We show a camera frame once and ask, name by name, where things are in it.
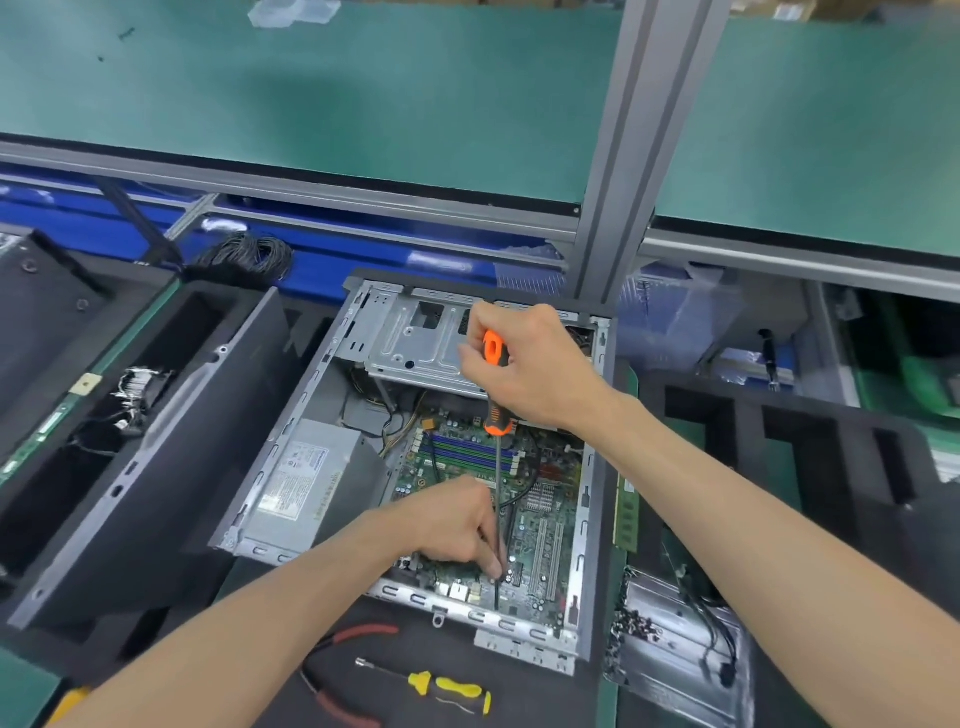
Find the hand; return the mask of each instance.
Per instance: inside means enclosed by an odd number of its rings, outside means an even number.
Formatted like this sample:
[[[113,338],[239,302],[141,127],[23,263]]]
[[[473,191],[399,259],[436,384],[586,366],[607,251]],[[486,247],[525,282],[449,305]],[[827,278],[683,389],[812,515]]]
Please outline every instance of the hand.
[[[495,367],[483,358],[483,337],[493,329],[510,350],[510,363]],[[586,411],[609,389],[570,338],[552,306],[516,311],[475,303],[467,344],[460,346],[464,376],[524,420],[577,434]]]
[[[493,555],[495,520],[490,488],[461,475],[406,497],[380,511],[395,520],[407,552],[419,551],[434,561],[473,561],[491,579],[499,579],[506,561]]]

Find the power supply label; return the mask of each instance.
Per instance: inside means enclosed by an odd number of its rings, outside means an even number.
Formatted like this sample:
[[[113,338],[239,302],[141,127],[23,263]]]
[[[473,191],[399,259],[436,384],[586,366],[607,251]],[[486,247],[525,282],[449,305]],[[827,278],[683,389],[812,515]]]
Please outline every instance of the power supply label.
[[[289,521],[299,518],[329,453],[327,448],[318,448],[316,445],[289,443],[283,451],[283,459],[267,483],[257,509]]]

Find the orange screwdriver handle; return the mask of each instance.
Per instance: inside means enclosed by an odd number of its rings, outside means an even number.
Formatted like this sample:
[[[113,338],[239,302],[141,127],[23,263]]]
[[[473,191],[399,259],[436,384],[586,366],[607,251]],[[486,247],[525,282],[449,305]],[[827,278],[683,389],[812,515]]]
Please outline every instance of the orange screwdriver handle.
[[[483,355],[487,363],[494,367],[505,367],[510,362],[510,353],[507,351],[503,337],[490,329],[487,329],[483,337]],[[487,420],[483,423],[483,427],[493,437],[509,435],[514,430],[514,414],[488,398]]]

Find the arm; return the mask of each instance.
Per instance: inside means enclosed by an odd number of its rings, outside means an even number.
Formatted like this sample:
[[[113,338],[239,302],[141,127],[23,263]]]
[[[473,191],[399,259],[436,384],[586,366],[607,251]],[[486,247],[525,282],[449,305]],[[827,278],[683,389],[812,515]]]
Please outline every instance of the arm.
[[[487,328],[503,336],[510,366],[477,353]],[[834,728],[960,725],[960,624],[949,615],[615,392],[549,306],[478,304],[468,338],[464,373],[628,477]]]
[[[368,511],[191,619],[96,690],[63,728],[246,728],[307,652],[400,556],[502,566],[486,485],[461,477]]]

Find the green circuit board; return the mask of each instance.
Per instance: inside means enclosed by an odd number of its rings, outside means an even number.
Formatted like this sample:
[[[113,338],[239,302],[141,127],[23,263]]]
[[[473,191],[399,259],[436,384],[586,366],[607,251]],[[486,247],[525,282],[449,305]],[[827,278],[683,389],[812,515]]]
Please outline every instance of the green circuit board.
[[[509,531],[511,538],[496,611],[555,630],[564,624],[582,462],[580,450],[570,443],[569,436],[522,427],[514,437],[504,439],[503,447],[501,501],[521,494],[536,481],[529,494],[501,517],[501,530]],[[486,481],[492,494],[492,445],[477,420],[424,418],[401,458],[391,499],[429,488],[438,482],[437,474],[440,480],[473,475]],[[418,555],[398,565],[413,572],[425,589],[494,609],[494,585],[474,565],[432,562]]]

